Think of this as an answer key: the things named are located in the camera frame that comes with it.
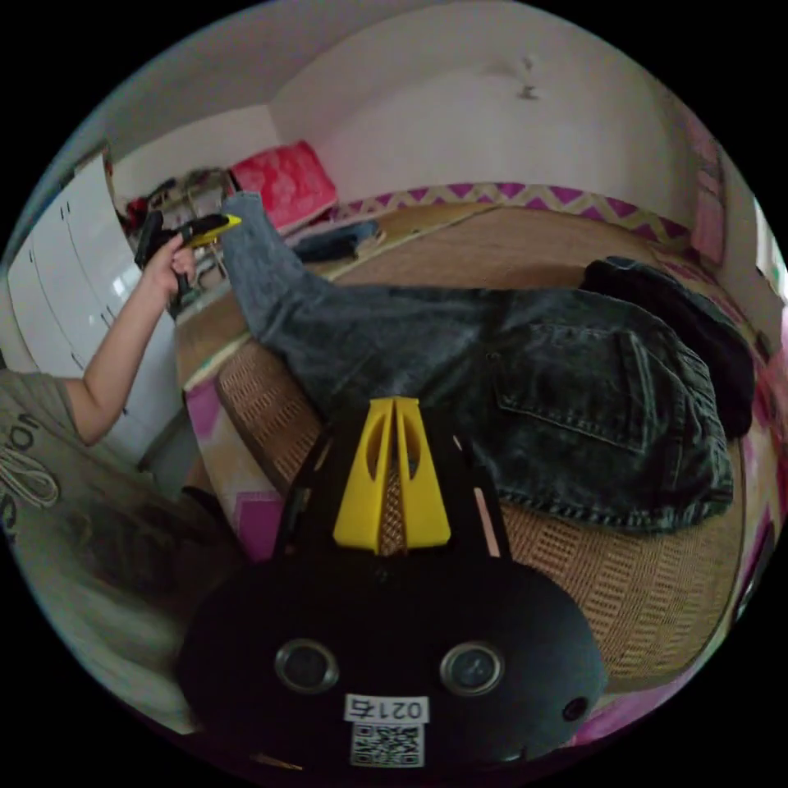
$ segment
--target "sticker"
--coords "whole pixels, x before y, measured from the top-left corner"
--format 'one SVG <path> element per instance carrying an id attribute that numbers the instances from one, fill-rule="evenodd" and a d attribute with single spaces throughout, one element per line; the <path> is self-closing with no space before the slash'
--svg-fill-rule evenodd
<path id="1" fill-rule="evenodd" d="M 375 695 L 345 696 L 345 722 L 369 725 L 425 725 L 429 722 L 429 698 L 379 698 Z"/>
<path id="2" fill-rule="evenodd" d="M 388 769 L 424 765 L 424 725 L 353 725 L 350 765 Z"/>

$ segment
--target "person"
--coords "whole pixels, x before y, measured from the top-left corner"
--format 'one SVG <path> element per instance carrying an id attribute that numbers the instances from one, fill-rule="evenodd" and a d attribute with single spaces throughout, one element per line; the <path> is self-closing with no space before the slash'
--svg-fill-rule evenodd
<path id="1" fill-rule="evenodd" d="M 244 558 L 205 496 L 169 501 L 99 445 L 177 292 L 176 273 L 195 275 L 180 236 L 151 258 L 82 379 L 0 371 L 0 520 L 35 601 L 81 665 L 137 712 L 187 734 L 195 724 L 174 659 L 199 603 Z"/>

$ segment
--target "gray t-shirt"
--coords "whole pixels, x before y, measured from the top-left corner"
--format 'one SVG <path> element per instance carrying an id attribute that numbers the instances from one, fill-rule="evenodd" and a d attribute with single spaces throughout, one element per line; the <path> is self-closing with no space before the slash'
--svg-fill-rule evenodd
<path id="1" fill-rule="evenodd" d="M 57 504 L 39 509 L 0 479 L 3 530 L 55 631 L 118 698 L 193 731 L 172 666 L 196 607 L 244 562 L 230 530 L 85 447 L 49 375 L 0 371 L 0 444 L 36 459 L 60 488 Z"/>

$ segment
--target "hand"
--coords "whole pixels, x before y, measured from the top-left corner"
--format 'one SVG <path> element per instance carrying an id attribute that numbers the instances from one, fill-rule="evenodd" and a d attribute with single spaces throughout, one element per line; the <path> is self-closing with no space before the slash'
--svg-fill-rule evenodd
<path id="1" fill-rule="evenodd" d="M 142 281 L 170 300 L 178 292 L 176 273 L 184 273 L 191 283 L 195 278 L 195 253 L 182 249 L 180 233 L 171 238 L 145 266 Z"/>

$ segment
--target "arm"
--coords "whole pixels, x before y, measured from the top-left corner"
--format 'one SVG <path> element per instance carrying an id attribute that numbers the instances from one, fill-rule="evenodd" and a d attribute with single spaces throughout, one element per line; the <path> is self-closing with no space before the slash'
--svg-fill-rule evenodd
<path id="1" fill-rule="evenodd" d="M 77 431 L 88 446 L 112 429 L 126 406 L 153 330 L 177 292 L 174 272 L 194 275 L 194 255 L 181 250 L 181 243 L 176 236 L 153 256 L 82 379 L 64 381 Z"/>

